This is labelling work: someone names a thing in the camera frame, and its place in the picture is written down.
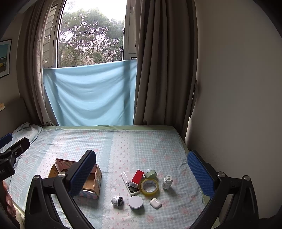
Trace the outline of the white pill bottle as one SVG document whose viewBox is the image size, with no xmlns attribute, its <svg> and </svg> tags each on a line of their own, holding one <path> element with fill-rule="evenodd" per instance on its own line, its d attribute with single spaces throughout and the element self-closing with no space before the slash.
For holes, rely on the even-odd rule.
<svg viewBox="0 0 282 229">
<path fill-rule="evenodd" d="M 167 191 L 171 187 L 172 182 L 173 182 L 173 177 L 166 175 L 163 179 L 162 189 Z"/>
</svg>

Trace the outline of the black white cosmetic jar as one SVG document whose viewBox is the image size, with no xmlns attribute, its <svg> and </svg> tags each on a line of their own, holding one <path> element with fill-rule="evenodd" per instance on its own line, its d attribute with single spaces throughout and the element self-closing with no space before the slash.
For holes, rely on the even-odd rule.
<svg viewBox="0 0 282 229">
<path fill-rule="evenodd" d="M 123 205 L 124 198 L 119 195 L 115 195 L 111 198 L 111 203 L 114 206 L 121 207 Z"/>
</svg>

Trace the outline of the white earbuds case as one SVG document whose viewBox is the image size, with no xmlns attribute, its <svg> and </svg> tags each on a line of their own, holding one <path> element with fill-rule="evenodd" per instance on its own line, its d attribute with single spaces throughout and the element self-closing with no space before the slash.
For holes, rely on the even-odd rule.
<svg viewBox="0 0 282 229">
<path fill-rule="evenodd" d="M 157 198 L 153 198 L 150 200 L 150 205 L 154 209 L 159 209 L 162 206 L 162 203 Z"/>
</svg>

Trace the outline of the yellow tape roll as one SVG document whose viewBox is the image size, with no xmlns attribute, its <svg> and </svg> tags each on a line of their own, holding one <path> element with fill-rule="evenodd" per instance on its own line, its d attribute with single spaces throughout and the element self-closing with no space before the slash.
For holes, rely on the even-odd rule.
<svg viewBox="0 0 282 229">
<path fill-rule="evenodd" d="M 144 179 L 140 185 L 141 192 L 145 196 L 153 196 L 159 190 L 159 184 L 155 179 Z"/>
</svg>

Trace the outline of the light green mud film jar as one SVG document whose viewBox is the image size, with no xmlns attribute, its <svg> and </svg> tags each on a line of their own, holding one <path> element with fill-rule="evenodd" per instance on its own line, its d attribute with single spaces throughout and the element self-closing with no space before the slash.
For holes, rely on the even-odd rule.
<svg viewBox="0 0 282 229">
<path fill-rule="evenodd" d="M 155 179 L 157 177 L 157 172 L 154 169 L 147 169 L 144 172 L 146 179 Z"/>
</svg>

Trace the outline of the white remote control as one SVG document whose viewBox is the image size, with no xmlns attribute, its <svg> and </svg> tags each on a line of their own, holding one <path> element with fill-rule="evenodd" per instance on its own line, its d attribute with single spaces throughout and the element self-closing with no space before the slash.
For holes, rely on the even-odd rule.
<svg viewBox="0 0 282 229">
<path fill-rule="evenodd" d="M 132 180 L 132 175 L 129 171 L 122 172 L 121 177 L 123 179 L 123 182 L 131 196 L 137 195 L 140 193 L 140 190 L 138 188 L 137 184 L 134 184 Z"/>
</svg>

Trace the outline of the green jar white lid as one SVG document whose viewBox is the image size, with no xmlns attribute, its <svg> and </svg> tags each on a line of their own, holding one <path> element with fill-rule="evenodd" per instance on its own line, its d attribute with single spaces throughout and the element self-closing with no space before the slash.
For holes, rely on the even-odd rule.
<svg viewBox="0 0 282 229">
<path fill-rule="evenodd" d="M 128 203 L 131 209 L 140 209 L 143 206 L 143 199 L 140 196 L 131 196 Z"/>
</svg>

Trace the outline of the red and white carton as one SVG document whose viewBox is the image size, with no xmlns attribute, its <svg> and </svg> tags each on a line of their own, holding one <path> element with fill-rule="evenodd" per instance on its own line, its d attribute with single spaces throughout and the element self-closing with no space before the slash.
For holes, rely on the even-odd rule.
<svg viewBox="0 0 282 229">
<path fill-rule="evenodd" d="M 144 172 L 141 170 L 137 170 L 136 173 L 134 174 L 134 176 L 132 177 L 131 181 L 130 181 L 130 185 L 134 188 L 136 188 L 140 181 L 142 180 L 144 175 Z"/>
</svg>

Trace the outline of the patterned pillow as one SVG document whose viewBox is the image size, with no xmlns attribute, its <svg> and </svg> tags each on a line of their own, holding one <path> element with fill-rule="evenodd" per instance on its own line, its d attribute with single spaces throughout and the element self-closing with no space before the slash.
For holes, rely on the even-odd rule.
<svg viewBox="0 0 282 229">
<path fill-rule="evenodd" d="M 13 131 L 12 136 L 13 139 L 11 142 L 9 142 L 6 146 L 1 148 L 1 153 L 4 153 L 10 146 L 12 146 L 14 143 L 18 142 L 22 138 L 28 138 L 30 144 L 32 144 L 36 138 L 39 136 L 39 133 L 43 128 L 38 125 L 30 124 L 30 123 L 24 123 L 20 127 L 18 127 L 16 130 Z"/>
</svg>

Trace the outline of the light blue hanging cloth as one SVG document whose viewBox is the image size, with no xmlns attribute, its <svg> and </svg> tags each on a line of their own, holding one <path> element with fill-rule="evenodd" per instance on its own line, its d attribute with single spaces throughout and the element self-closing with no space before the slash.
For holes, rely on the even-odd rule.
<svg viewBox="0 0 282 229">
<path fill-rule="evenodd" d="M 43 70 L 60 126 L 133 125 L 137 61 Z"/>
</svg>

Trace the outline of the left brown curtain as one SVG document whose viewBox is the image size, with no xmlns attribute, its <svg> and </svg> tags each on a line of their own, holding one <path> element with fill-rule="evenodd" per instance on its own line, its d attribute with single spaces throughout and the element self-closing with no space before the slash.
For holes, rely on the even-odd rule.
<svg viewBox="0 0 282 229">
<path fill-rule="evenodd" d="M 37 125 L 58 125 L 51 108 L 43 79 L 44 35 L 48 13 L 57 7 L 51 26 L 51 42 L 56 49 L 54 35 L 58 34 L 65 1 L 37 1 L 27 9 L 23 18 L 17 49 L 17 81 L 31 121 Z"/>
</svg>

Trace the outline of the framed wall picture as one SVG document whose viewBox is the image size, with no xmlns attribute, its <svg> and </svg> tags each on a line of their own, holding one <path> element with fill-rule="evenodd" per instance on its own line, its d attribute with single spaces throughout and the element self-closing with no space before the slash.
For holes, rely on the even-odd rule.
<svg viewBox="0 0 282 229">
<path fill-rule="evenodd" d="M 0 43 L 0 78 L 10 73 L 10 53 L 12 39 L 1 41 Z"/>
</svg>

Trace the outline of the window with white frame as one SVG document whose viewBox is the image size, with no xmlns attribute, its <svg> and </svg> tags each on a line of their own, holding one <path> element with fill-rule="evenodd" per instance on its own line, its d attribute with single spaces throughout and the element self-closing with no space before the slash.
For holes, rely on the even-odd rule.
<svg viewBox="0 0 282 229">
<path fill-rule="evenodd" d="M 44 68 L 136 59 L 135 1 L 52 1 Z"/>
</svg>

